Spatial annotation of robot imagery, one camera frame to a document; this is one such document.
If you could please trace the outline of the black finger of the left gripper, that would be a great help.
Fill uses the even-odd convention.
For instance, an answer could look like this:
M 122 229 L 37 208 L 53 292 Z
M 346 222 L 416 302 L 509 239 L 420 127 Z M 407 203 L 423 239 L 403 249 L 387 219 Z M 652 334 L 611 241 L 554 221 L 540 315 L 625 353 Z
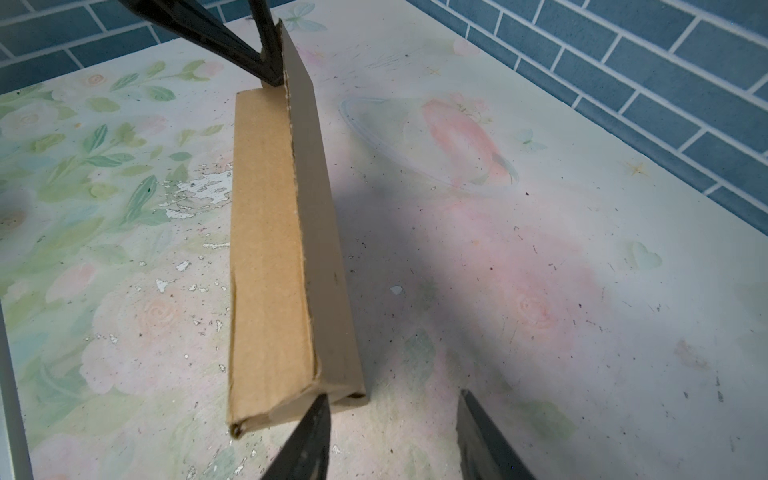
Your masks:
M 249 0 L 248 3 L 259 32 L 262 59 L 273 66 L 277 66 L 282 62 L 282 45 L 278 27 L 272 17 L 268 2 L 266 0 Z
M 120 0 L 120 4 L 140 18 L 222 57 L 272 87 L 282 84 L 282 62 L 277 66 L 265 62 L 262 50 L 256 51 L 249 46 L 196 1 Z

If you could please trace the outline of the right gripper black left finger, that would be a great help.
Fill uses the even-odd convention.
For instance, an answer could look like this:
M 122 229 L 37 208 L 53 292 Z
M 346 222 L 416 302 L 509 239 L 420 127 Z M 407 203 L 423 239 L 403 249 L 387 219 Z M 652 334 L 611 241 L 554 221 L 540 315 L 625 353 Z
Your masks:
M 325 480 L 329 467 L 331 410 L 319 395 L 264 472 L 263 480 Z

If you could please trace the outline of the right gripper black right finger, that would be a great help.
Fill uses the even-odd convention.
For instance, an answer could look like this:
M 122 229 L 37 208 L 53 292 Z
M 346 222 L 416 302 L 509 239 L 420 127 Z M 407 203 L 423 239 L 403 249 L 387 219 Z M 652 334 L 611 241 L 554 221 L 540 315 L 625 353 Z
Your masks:
M 456 432 L 464 480 L 535 479 L 468 389 L 459 395 Z

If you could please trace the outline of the brown cardboard paper box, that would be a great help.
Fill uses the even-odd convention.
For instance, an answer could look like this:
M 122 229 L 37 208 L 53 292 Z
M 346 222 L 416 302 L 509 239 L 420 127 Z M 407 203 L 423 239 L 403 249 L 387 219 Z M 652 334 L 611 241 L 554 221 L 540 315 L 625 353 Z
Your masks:
M 315 91 L 290 35 L 285 82 L 236 97 L 227 423 L 300 419 L 319 395 L 367 401 Z

